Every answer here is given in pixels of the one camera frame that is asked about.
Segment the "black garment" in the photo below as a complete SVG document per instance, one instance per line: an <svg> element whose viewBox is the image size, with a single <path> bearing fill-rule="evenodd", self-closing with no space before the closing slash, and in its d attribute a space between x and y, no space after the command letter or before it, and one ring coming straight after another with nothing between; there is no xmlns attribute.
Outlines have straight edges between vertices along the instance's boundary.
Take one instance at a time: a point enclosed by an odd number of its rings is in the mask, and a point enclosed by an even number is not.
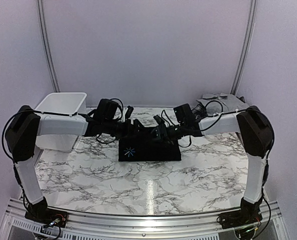
<svg viewBox="0 0 297 240"><path fill-rule="evenodd" d="M119 162L179 162L182 160L177 140L156 142L141 137L118 141Z"/></svg>

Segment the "grey button-up shirt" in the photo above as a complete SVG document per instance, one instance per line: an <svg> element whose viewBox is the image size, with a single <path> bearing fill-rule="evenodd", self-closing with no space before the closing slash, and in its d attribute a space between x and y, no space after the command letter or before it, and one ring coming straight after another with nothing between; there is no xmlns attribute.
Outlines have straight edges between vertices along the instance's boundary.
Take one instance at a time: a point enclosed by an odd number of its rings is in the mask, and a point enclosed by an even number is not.
<svg viewBox="0 0 297 240"><path fill-rule="evenodd" d="M211 102L213 100L221 102L223 110L219 103ZM226 93L205 93L200 99L197 99L196 101L206 107L207 113L209 115L220 112L234 112L235 110L244 110L249 107L247 103L244 103L235 95Z"/></svg>

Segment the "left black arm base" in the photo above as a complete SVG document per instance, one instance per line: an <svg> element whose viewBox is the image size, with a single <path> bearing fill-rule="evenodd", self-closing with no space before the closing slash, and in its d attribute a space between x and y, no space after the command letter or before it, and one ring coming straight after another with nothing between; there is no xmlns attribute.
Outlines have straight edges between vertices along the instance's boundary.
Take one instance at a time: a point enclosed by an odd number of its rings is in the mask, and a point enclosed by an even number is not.
<svg viewBox="0 0 297 240"><path fill-rule="evenodd" d="M66 211L49 208L45 197L43 197L43 199L36 204L32 204L30 202L26 203L25 209L25 218L28 220L32 220L47 226L49 226L51 222L59 220L59 222L56 222L56 224L61 228L64 228L67 224L68 213Z"/></svg>

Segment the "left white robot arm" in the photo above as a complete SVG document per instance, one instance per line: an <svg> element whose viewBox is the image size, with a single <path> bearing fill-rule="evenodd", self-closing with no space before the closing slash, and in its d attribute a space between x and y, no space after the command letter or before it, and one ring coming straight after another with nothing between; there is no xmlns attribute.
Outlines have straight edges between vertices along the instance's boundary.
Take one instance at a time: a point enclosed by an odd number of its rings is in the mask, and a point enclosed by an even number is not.
<svg viewBox="0 0 297 240"><path fill-rule="evenodd" d="M31 213L40 222L46 223L52 218L52 212L44 206L47 202L38 183L35 164L30 160L34 156L37 137L44 135L94 137L107 134L119 140L137 136L144 129L145 127L137 119L99 120L85 113L38 111L23 105L9 119L2 135L15 165L18 184L28 202L34 205Z"/></svg>

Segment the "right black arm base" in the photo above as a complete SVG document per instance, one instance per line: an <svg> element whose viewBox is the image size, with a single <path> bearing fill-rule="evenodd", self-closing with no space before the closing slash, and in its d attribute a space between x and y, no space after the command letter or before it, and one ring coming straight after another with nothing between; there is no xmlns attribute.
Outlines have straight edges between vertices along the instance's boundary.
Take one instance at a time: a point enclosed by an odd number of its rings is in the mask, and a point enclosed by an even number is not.
<svg viewBox="0 0 297 240"><path fill-rule="evenodd" d="M240 202L240 210L220 213L216 221L222 229L229 229L260 222L263 217L260 205L263 202L261 197L255 203L250 203L244 198Z"/></svg>

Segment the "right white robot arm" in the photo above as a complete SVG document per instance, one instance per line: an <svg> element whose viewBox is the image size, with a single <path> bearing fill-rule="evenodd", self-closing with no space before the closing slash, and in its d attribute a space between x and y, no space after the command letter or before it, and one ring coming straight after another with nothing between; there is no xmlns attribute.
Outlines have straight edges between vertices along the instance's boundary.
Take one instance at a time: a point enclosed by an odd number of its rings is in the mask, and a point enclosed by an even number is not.
<svg viewBox="0 0 297 240"><path fill-rule="evenodd" d="M160 115L153 117L157 122L153 139L161 142L185 136L239 133L248 158L246 189L242 199L250 204L259 202L268 178L269 154L275 142L274 129L266 115L255 105L213 115L204 113L200 117L195 117L187 104L174 108L174 112L178 122L176 125L165 126Z"/></svg>

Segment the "white plastic laundry bin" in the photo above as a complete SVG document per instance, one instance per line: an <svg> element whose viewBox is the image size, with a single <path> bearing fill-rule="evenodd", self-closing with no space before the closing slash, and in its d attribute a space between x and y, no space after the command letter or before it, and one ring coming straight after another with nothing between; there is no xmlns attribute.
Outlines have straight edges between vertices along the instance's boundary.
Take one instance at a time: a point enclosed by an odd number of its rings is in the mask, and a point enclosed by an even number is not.
<svg viewBox="0 0 297 240"><path fill-rule="evenodd" d="M34 109L40 117L35 145L42 150L71 152L77 138L86 133L86 97L85 92L48 94Z"/></svg>

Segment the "black white plaid shirt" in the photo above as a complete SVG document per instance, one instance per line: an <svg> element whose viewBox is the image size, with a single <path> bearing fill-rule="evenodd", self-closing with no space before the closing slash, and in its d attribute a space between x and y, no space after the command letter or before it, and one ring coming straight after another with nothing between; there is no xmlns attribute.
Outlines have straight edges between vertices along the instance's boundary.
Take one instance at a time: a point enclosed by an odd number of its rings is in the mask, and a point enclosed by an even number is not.
<svg viewBox="0 0 297 240"><path fill-rule="evenodd" d="M221 102L216 101L216 100L210 101L209 103L206 104L206 106L208 106L212 102L219 103L221 105L221 110L223 110L223 106L222 106ZM199 117L201 117L203 114L207 114L208 116L212 116L212 115L208 114L206 107L204 105L202 105L201 103L198 103L198 102L197 102L197 105L192 109L192 112L193 112L194 115L199 116Z"/></svg>

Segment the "left aluminium wall post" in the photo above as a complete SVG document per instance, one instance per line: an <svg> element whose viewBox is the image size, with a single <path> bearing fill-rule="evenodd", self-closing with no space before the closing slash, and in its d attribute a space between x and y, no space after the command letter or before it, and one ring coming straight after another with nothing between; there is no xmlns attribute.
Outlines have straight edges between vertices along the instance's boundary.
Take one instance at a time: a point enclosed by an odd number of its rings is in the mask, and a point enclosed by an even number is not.
<svg viewBox="0 0 297 240"><path fill-rule="evenodd" d="M51 46L48 38L44 1L37 0L36 5L37 5L38 22L39 22L40 33L41 33L41 41L43 45L43 50L45 54L45 60L46 60L46 65L50 76L51 85L53 87L53 90L56 93L59 93L60 85L58 82L58 77L57 77L53 56L51 52Z"/></svg>

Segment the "aluminium wall post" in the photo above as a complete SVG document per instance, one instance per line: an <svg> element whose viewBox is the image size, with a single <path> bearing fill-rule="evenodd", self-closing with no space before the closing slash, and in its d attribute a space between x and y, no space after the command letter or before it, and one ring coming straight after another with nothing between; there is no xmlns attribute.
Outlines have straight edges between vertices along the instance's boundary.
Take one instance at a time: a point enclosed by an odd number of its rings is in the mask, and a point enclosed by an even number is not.
<svg viewBox="0 0 297 240"><path fill-rule="evenodd" d="M45 60L46 60L46 65L50 76L51 85L53 87L53 90L56 93L59 93L60 85L58 82L58 77L57 77L53 56L51 52L51 46L48 38L44 1L37 0L36 5L37 5L38 22L39 22L40 33L41 33L41 41L43 45L43 50L45 54Z"/></svg>
<svg viewBox="0 0 297 240"><path fill-rule="evenodd" d="M257 8L258 8L258 0L251 0L249 4L248 18L246 22L246 29L245 29L242 49L241 49L237 69L236 69L233 83L230 90L230 93L232 95L236 95L238 93L238 89L242 81L243 72L247 61L247 56L251 48L252 38L253 38L254 29L256 25Z"/></svg>

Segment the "aluminium front frame rail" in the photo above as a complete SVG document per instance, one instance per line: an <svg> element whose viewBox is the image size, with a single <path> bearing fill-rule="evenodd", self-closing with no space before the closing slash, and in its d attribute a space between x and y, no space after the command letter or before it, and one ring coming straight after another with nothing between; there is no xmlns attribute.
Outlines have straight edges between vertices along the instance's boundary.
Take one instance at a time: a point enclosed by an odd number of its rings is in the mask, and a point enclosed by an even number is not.
<svg viewBox="0 0 297 240"><path fill-rule="evenodd" d="M184 215L131 216L69 210L62 240L288 240L276 201L263 204L260 222L224 229L220 211Z"/></svg>

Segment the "right aluminium wall post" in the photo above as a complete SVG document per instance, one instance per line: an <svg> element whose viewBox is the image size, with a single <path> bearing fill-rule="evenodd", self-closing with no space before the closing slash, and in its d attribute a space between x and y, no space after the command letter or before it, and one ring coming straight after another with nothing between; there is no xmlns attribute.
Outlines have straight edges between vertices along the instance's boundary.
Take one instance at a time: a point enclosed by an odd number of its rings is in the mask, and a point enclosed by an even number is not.
<svg viewBox="0 0 297 240"><path fill-rule="evenodd" d="M242 49L241 49L237 69L236 69L233 83L230 90L230 93L232 95L236 95L238 93L238 89L242 81L243 72L247 61L247 56L251 48L252 38L253 38L254 29L256 25L257 8L258 8L258 0L251 0L249 4L248 18L246 22L246 29L245 29Z"/></svg>

